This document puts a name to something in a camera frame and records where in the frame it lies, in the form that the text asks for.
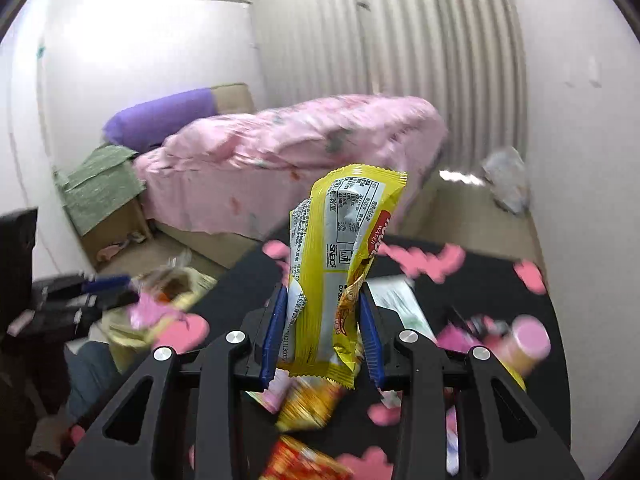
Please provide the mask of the blue jeans leg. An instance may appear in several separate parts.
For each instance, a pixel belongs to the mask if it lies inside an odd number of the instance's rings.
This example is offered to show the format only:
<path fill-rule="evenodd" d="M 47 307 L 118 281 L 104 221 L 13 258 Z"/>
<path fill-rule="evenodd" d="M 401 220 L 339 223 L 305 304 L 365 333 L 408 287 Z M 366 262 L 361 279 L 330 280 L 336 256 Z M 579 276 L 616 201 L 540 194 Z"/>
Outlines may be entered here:
<path fill-rule="evenodd" d="M 73 422 L 78 422 L 114 385 L 120 373 L 104 342 L 86 342 L 77 352 L 65 348 L 64 356 L 70 380 L 66 411 Z"/>

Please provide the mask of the yellow snack bar wrapper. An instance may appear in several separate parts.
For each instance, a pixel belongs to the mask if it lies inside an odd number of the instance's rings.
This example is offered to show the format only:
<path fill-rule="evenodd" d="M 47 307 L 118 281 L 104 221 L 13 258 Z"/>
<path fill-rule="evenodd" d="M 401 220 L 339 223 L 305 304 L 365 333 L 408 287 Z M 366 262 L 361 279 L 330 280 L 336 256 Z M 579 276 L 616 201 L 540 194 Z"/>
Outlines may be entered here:
<path fill-rule="evenodd" d="M 356 305 L 408 174 L 369 165 L 330 171 L 290 212 L 288 305 L 279 365 L 354 386 Z"/>

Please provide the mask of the pink spoon-shaped snack pack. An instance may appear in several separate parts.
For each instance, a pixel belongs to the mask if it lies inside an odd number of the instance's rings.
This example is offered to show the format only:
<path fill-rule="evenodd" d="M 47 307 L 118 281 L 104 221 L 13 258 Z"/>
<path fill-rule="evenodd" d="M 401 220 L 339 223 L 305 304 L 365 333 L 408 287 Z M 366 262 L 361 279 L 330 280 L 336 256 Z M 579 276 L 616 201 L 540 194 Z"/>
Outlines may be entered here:
<path fill-rule="evenodd" d="M 169 302 L 157 299 L 149 292 L 140 292 L 138 301 L 127 308 L 130 326 L 134 330 L 147 330 L 163 318 L 183 320 L 184 313 Z"/>

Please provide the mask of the bed with pink floral quilt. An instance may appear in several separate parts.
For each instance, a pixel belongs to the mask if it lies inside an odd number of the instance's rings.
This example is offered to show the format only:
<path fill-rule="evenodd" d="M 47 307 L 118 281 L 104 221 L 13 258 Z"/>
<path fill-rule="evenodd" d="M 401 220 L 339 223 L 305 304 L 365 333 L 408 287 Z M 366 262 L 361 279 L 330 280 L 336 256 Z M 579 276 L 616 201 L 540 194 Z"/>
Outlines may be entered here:
<path fill-rule="evenodd" d="M 405 171 L 390 224 L 398 228 L 446 137 L 436 108 L 416 96 L 330 96 L 194 120 L 138 156 L 134 172 L 145 185 L 148 218 L 180 231 L 261 240 L 335 168 Z"/>

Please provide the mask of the green white snack wrapper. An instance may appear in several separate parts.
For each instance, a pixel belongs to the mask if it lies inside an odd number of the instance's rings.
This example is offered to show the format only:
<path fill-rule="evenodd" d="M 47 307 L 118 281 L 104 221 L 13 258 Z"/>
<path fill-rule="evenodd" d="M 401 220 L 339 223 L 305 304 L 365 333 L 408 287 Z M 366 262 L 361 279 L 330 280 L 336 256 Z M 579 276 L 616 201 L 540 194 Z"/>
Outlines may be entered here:
<path fill-rule="evenodd" d="M 378 307 L 396 312 L 406 330 L 414 330 L 431 341 L 436 341 L 431 325 L 416 300 L 414 281 L 411 278 L 401 275 L 383 276 L 371 278 L 368 285 Z"/>

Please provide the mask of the red gold snack packet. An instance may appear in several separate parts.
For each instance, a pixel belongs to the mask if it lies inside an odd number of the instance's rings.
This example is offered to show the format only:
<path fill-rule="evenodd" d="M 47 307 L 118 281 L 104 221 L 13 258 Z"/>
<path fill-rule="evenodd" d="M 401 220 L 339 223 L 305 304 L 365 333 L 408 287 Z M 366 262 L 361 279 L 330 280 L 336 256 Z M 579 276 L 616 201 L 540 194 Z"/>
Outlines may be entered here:
<path fill-rule="evenodd" d="M 334 458 L 283 436 L 274 445 L 260 480 L 349 480 L 352 471 Z"/>

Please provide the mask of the yellow trash bag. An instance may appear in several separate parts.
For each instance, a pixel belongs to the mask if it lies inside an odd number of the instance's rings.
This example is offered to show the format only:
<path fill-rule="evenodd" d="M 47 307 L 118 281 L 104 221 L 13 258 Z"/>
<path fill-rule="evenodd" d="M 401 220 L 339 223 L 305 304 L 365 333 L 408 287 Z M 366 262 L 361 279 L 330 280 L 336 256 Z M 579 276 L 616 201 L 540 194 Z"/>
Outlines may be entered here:
<path fill-rule="evenodd" d="M 132 280 L 138 300 L 108 310 L 100 323 L 116 370 L 123 373 L 138 353 L 149 349 L 172 321 L 185 321 L 194 304 L 217 284 L 216 278 L 176 257 Z"/>

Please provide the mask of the beige pleated curtain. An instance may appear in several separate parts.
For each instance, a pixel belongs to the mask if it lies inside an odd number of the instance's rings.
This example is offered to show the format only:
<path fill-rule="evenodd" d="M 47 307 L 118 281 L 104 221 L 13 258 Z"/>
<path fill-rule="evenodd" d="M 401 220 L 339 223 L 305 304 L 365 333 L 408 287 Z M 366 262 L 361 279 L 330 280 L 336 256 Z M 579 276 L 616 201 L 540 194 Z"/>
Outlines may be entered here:
<path fill-rule="evenodd" d="M 513 0 L 252 0 L 268 104 L 338 94 L 420 96 L 472 170 L 527 143 L 525 54 Z"/>

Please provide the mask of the pink cylindrical container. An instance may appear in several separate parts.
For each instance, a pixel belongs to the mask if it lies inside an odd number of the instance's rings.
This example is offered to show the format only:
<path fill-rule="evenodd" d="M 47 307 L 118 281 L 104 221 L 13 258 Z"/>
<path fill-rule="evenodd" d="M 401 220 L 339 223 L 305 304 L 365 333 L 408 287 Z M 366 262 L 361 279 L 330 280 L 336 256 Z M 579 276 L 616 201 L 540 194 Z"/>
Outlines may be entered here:
<path fill-rule="evenodd" d="M 544 324 L 530 315 L 518 316 L 510 330 L 491 347 L 505 367 L 523 378 L 547 359 L 550 350 L 551 341 Z"/>

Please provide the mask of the purple pillow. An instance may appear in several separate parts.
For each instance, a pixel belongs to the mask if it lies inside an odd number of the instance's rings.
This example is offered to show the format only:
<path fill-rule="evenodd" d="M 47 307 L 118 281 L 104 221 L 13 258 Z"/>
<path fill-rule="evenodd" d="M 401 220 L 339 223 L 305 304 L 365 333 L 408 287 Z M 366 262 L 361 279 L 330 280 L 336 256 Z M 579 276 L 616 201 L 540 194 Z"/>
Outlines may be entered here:
<path fill-rule="evenodd" d="M 216 114 L 211 88 L 180 92 L 121 110 L 104 125 L 103 137 L 111 144 L 146 153 L 190 122 Z"/>

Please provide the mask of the cardboard box with green cloth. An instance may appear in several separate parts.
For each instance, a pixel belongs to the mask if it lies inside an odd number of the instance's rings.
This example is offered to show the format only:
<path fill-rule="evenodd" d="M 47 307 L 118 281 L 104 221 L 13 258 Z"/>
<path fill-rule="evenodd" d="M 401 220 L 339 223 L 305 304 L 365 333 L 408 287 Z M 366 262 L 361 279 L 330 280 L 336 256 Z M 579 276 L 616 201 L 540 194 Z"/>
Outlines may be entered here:
<path fill-rule="evenodd" d="M 102 144 L 68 174 L 54 172 L 67 217 L 94 266 L 153 237 L 140 204 L 144 184 L 132 166 L 136 155 L 124 146 Z"/>

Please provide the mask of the pink cartoon candy wrapper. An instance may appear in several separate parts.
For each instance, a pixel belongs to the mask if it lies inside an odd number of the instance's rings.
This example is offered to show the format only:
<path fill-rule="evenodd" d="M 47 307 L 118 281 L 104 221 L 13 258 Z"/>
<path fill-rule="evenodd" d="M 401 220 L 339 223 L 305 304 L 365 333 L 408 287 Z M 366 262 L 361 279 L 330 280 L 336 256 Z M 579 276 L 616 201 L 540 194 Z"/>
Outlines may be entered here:
<path fill-rule="evenodd" d="M 268 387 L 262 392 L 248 392 L 247 395 L 265 408 L 270 414 L 277 414 L 288 395 L 293 378 L 288 376 L 286 370 L 277 368 Z"/>

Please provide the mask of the gold yellow snack wrapper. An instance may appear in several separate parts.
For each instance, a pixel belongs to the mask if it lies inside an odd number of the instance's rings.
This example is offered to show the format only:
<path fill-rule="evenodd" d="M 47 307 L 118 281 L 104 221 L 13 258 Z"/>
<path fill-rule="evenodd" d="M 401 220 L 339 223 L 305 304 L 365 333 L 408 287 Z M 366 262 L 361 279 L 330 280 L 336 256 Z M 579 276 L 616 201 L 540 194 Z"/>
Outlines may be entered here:
<path fill-rule="evenodd" d="M 320 430 L 332 417 L 347 389 L 320 377 L 295 377 L 277 421 L 281 432 Z"/>

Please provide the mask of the black pink-patterned tablecloth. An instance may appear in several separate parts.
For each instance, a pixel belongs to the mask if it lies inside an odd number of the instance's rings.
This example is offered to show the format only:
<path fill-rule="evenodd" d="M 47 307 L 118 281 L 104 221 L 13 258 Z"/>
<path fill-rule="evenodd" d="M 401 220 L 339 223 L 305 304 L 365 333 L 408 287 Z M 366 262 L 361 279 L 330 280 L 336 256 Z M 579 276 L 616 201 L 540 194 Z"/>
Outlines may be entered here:
<path fill-rule="evenodd" d="M 356 388 L 326 428 L 303 441 L 329 455 L 379 446 L 397 479 L 446 477 L 448 408 L 458 412 L 463 479 L 577 479 L 559 326 L 548 296 L 531 292 L 506 259 L 390 236 L 377 278 L 416 274 L 416 300 L 442 327 L 450 308 L 513 320 L 534 314 L 552 337 L 547 363 L 526 388 L 494 352 L 456 353 L 408 335 L 378 307 L 385 382 L 366 360 Z M 246 254 L 194 307 L 209 334 L 198 350 L 148 354 L 96 416 L 60 470 L 63 479 L 256 479 L 278 440 L 272 418 L 248 400 L 260 381 L 262 317 L 281 270 L 262 248 Z"/>

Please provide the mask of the white plastic bag on floor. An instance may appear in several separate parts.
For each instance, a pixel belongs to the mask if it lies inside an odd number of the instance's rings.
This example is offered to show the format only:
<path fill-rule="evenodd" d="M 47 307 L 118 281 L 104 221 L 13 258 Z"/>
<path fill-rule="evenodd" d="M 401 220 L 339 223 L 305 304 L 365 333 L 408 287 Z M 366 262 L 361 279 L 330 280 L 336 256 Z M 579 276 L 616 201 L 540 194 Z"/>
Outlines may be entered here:
<path fill-rule="evenodd" d="M 513 146 L 491 153 L 482 162 L 483 174 L 495 203 L 514 216 L 529 206 L 529 184 L 524 160 Z"/>

